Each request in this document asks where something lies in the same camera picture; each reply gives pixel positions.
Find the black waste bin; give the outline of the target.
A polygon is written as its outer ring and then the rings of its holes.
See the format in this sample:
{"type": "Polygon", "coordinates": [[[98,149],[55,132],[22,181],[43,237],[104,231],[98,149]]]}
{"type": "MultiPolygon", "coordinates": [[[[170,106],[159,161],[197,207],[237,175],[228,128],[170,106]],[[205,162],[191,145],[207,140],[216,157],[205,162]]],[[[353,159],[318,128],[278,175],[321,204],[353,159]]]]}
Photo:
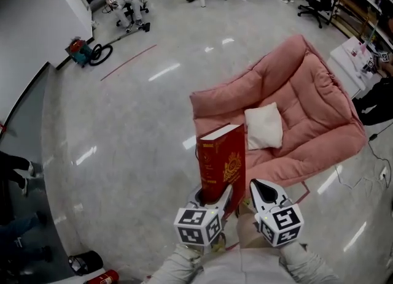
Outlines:
{"type": "Polygon", "coordinates": [[[97,252],[90,250],[79,255],[68,256],[68,264],[76,275],[83,276],[100,270],[103,267],[103,260],[97,252]]]}

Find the person's own torso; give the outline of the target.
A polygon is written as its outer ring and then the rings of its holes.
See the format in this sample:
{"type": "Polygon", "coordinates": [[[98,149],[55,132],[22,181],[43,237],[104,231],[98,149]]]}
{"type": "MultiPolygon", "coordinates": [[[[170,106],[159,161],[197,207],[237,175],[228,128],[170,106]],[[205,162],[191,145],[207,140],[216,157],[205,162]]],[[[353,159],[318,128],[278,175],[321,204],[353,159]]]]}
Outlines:
{"type": "Polygon", "coordinates": [[[191,284],[296,284],[281,264],[279,250],[243,248],[201,259],[191,284]]]}

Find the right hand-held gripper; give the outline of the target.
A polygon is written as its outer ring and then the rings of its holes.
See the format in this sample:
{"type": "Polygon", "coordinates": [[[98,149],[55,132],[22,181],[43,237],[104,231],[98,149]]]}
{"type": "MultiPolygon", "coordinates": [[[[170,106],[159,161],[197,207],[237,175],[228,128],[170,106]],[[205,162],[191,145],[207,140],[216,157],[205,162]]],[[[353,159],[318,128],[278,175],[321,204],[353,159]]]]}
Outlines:
{"type": "Polygon", "coordinates": [[[287,198],[284,188],[276,183],[253,178],[249,191],[258,232],[272,247],[297,240],[304,219],[300,208],[287,198]]]}

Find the black office chair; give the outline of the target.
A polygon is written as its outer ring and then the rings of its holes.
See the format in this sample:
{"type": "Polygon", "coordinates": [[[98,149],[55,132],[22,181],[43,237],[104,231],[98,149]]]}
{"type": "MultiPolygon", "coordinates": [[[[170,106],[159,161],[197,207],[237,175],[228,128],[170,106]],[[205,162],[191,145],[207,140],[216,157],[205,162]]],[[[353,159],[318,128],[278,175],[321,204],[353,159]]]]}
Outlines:
{"type": "Polygon", "coordinates": [[[119,5],[114,10],[117,17],[117,26],[130,28],[131,25],[142,25],[142,12],[148,13],[146,0],[116,0],[119,5]]]}

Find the person's right forearm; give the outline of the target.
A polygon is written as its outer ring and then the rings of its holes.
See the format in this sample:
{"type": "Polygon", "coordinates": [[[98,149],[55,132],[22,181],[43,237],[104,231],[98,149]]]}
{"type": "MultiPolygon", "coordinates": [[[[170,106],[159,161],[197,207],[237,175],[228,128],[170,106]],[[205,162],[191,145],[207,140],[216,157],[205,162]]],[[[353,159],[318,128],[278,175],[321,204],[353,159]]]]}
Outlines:
{"type": "Polygon", "coordinates": [[[307,244],[297,241],[280,248],[282,263],[298,284],[343,284],[334,271],[307,244]]]}

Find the white low table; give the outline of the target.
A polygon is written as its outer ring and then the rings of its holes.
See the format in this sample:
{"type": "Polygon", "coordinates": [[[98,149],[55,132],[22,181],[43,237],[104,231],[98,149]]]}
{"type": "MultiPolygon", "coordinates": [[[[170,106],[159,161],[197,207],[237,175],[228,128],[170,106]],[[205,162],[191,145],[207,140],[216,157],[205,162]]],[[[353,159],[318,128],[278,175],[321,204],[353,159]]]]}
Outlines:
{"type": "Polygon", "coordinates": [[[381,76],[371,69],[373,57],[356,37],[330,52],[327,64],[351,99],[365,96],[381,80],[381,76]]]}

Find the pink cushioned lounge chair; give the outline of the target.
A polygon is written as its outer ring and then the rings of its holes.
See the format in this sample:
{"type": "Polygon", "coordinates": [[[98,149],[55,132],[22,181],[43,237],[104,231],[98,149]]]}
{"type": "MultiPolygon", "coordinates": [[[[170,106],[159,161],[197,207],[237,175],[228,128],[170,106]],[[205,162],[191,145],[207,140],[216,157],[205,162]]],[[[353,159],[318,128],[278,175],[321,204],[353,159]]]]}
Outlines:
{"type": "Polygon", "coordinates": [[[246,180],[300,183],[358,154],[367,139],[351,98],[319,52],[300,34],[240,75],[190,95],[196,133],[242,124],[245,111],[275,103],[279,148],[246,151],[246,180]]]}

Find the vacuum wand with floor nozzle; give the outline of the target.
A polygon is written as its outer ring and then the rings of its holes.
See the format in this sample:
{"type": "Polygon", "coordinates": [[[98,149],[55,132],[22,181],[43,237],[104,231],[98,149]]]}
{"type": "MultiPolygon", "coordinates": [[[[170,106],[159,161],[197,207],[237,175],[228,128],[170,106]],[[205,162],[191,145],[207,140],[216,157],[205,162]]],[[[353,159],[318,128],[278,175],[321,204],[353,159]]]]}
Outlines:
{"type": "Polygon", "coordinates": [[[123,38],[130,36],[134,33],[137,33],[139,31],[144,31],[145,33],[148,33],[150,31],[150,23],[143,23],[141,26],[138,26],[136,29],[131,29],[129,32],[126,32],[125,34],[122,34],[121,36],[110,41],[109,45],[112,45],[112,44],[122,40],[123,38]]]}

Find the white cushion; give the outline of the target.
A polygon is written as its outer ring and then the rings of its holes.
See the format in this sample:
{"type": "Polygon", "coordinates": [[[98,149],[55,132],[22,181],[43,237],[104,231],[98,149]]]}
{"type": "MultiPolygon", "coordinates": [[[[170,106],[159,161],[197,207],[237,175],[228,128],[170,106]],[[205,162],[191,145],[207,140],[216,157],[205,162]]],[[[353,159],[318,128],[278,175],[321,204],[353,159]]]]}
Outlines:
{"type": "Polygon", "coordinates": [[[245,112],[248,150],[282,147],[282,120],[275,102],[245,112]]]}

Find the red hardcover book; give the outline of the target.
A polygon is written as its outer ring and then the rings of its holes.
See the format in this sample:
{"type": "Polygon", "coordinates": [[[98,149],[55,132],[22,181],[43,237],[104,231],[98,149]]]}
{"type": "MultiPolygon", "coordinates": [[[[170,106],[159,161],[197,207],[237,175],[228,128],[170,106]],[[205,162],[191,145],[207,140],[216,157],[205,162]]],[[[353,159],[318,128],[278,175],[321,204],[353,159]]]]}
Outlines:
{"type": "Polygon", "coordinates": [[[246,146],[244,125],[226,124],[196,139],[201,176],[201,201],[214,204],[228,186],[232,196],[224,217],[233,213],[246,192],[246,146]]]}

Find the red fire extinguisher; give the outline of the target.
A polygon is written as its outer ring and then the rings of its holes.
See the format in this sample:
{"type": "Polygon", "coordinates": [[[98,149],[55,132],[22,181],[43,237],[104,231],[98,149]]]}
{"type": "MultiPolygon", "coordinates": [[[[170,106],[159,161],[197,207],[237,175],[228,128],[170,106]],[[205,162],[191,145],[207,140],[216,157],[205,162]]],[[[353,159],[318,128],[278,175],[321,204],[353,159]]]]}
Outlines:
{"type": "Polygon", "coordinates": [[[119,274],[115,270],[108,270],[85,282],[85,284],[117,284],[119,274]]]}

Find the person's left forearm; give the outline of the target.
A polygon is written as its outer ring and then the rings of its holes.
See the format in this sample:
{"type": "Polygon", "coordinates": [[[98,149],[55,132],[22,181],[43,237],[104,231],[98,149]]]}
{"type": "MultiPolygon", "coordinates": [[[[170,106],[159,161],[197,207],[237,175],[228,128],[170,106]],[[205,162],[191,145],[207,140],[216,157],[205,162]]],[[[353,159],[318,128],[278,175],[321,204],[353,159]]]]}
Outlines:
{"type": "Polygon", "coordinates": [[[147,284],[190,284],[200,269],[202,256],[202,249],[177,244],[147,284]]]}

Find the person's own leg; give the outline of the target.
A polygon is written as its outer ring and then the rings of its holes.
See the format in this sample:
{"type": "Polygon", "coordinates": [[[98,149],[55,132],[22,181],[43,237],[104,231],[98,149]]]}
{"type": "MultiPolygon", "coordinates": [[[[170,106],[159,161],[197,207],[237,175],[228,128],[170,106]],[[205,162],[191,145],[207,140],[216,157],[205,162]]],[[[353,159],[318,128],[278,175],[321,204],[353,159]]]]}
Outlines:
{"type": "Polygon", "coordinates": [[[255,214],[251,209],[244,207],[243,204],[239,206],[236,231],[240,249],[264,248],[267,244],[265,239],[257,231],[254,216],[255,214]]]}

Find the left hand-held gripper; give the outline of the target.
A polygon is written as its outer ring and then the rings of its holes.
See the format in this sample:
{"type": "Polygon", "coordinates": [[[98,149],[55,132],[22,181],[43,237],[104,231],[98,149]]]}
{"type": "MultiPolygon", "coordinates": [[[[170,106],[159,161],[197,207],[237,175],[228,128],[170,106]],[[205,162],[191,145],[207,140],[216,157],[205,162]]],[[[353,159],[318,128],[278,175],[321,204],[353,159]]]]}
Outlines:
{"type": "Polygon", "coordinates": [[[230,204],[233,187],[228,185],[215,204],[202,206],[201,185],[196,186],[187,197],[187,204],[179,208],[174,229],[180,243],[208,247],[223,231],[222,219],[230,204]]]}

